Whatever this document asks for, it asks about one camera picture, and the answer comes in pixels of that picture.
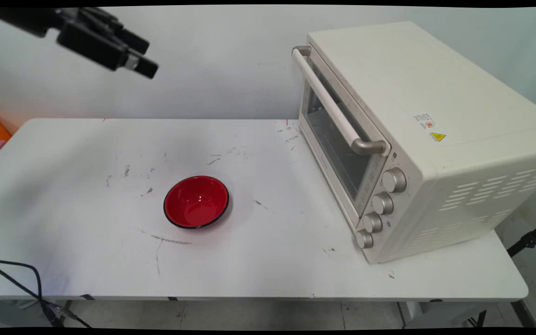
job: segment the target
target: warning label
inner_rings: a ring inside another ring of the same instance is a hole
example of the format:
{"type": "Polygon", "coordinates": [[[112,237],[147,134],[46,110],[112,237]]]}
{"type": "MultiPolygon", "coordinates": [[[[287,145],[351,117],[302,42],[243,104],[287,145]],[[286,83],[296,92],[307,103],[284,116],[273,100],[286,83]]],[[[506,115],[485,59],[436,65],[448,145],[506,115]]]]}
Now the warning label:
{"type": "Polygon", "coordinates": [[[438,134],[438,133],[436,133],[436,132],[432,132],[432,133],[431,133],[431,136],[433,136],[434,139],[435,139],[436,141],[438,141],[438,142],[440,142],[441,140],[444,140],[444,137],[446,137],[446,135],[444,135],[444,134],[438,134]]]}
{"type": "MultiPolygon", "coordinates": [[[[435,142],[441,142],[446,137],[446,135],[444,134],[446,132],[445,128],[441,127],[438,123],[436,123],[434,118],[431,117],[428,113],[413,115],[413,119],[415,119],[415,121],[419,123],[425,133],[428,134],[429,137],[435,142]]],[[[444,144],[450,144],[449,142],[452,142],[453,139],[454,138],[444,140],[444,144]]]]}

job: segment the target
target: oven door handle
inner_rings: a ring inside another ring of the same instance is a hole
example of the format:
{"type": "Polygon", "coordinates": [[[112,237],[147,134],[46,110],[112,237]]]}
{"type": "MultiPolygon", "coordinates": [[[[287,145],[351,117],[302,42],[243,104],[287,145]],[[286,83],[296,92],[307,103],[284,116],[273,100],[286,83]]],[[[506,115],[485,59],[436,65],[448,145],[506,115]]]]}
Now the oven door handle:
{"type": "Polygon", "coordinates": [[[326,91],[326,88],[322,85],[320,79],[318,79],[307,61],[304,59],[304,56],[308,57],[310,53],[311,47],[294,47],[292,57],[315,92],[315,95],[324,105],[324,108],[326,108],[326,112],[328,112],[328,115],[332,118],[332,121],[334,121],[334,124],[338,128],[338,131],[341,132],[348,146],[359,155],[383,153],[386,150],[386,142],[365,142],[364,140],[361,140],[355,131],[355,128],[353,128],[351,123],[347,120],[347,117],[342,114],[340,108],[336,105],[336,102],[330,97],[330,94],[326,91]]]}

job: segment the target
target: oven glass window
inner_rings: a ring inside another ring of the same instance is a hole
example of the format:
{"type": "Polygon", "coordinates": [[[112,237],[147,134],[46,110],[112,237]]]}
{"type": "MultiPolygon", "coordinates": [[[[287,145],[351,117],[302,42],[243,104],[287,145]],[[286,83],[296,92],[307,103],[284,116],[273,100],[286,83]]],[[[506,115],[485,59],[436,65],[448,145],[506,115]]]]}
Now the oven glass window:
{"type": "MultiPolygon", "coordinates": [[[[326,88],[330,97],[336,102],[338,108],[347,117],[357,134],[364,141],[369,141],[369,138],[359,127],[359,123],[355,120],[348,108],[344,106],[338,95],[334,92],[328,81],[321,74],[320,70],[308,60],[313,72],[320,79],[322,85],[326,88]]],[[[334,172],[340,179],[342,186],[347,191],[349,198],[353,201],[355,207],[355,198],[360,189],[366,169],[369,164],[370,155],[359,155],[353,152],[347,142],[342,137],[340,131],[326,112],[326,108],[322,105],[318,97],[313,92],[313,89],[306,84],[309,89],[307,100],[303,113],[313,131],[317,141],[320,143],[322,150],[328,157],[328,161],[332,165],[334,172]]],[[[358,212],[362,212],[363,208],[356,208],[358,212]]]]}

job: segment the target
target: yellow warning sticker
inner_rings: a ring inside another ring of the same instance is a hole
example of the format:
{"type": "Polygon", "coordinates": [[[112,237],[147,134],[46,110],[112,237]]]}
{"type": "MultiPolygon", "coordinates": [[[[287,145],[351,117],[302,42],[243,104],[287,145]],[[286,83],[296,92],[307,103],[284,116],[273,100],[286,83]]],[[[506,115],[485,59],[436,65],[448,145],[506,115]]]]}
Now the yellow warning sticker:
{"type": "Polygon", "coordinates": [[[443,134],[438,134],[436,132],[432,132],[431,135],[434,137],[434,139],[438,142],[440,142],[441,140],[444,140],[444,137],[446,137],[446,135],[443,135],[443,134]]]}

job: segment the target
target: bowl rim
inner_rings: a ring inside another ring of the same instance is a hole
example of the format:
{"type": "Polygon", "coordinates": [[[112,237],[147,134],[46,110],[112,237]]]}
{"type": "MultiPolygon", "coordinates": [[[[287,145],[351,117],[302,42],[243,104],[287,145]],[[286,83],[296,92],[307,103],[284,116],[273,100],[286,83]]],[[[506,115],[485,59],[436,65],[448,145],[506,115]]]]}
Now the bowl rim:
{"type": "Polygon", "coordinates": [[[169,189],[169,191],[167,192],[167,195],[164,196],[164,200],[162,200],[162,212],[164,212],[164,216],[167,218],[168,222],[172,223],[173,225],[177,226],[177,227],[180,227],[180,228],[183,228],[183,229],[199,229],[199,228],[202,228],[202,227],[206,227],[207,225],[210,225],[212,223],[214,223],[215,221],[217,221],[219,218],[221,218],[221,216],[223,216],[223,214],[225,214],[226,210],[227,210],[227,207],[229,207],[229,202],[230,202],[230,195],[229,195],[229,189],[226,187],[226,185],[218,180],[217,178],[214,178],[212,176],[205,176],[205,175],[198,175],[198,176],[191,176],[191,177],[188,177],[188,178],[185,178],[183,180],[180,180],[179,182],[177,182],[175,185],[173,185],[173,187],[171,187],[169,189]],[[168,216],[168,213],[167,213],[167,210],[165,208],[165,204],[167,203],[167,198],[168,198],[168,195],[171,193],[171,191],[173,190],[173,188],[175,188],[177,185],[181,184],[183,181],[185,180],[189,180],[191,178],[196,178],[196,177],[206,177],[206,178],[211,178],[213,180],[216,180],[218,181],[219,183],[221,183],[221,185],[223,185],[223,187],[225,188],[225,191],[227,193],[227,202],[225,204],[225,207],[223,208],[223,210],[221,211],[220,214],[218,214],[218,216],[216,218],[214,218],[212,221],[208,222],[208,223],[205,223],[203,225],[199,225],[199,226],[195,226],[195,227],[192,227],[192,226],[183,226],[183,225],[180,225],[178,224],[177,222],[173,222],[173,220],[168,216]]]}

